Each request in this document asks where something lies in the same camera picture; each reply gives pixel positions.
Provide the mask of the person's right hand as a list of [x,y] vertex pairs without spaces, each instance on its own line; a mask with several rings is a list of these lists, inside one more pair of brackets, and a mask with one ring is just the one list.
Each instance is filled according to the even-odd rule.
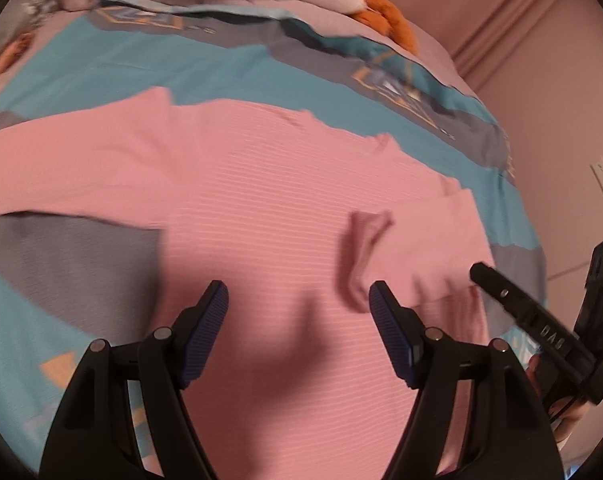
[[[541,396],[541,390],[537,382],[537,368],[539,366],[540,356],[535,354],[528,362],[526,375],[533,384],[533,388]],[[585,398],[564,398],[556,401],[550,408],[550,415],[555,418],[552,422],[553,434],[557,447],[561,450],[567,440],[571,437],[575,427],[583,419],[591,403]]]

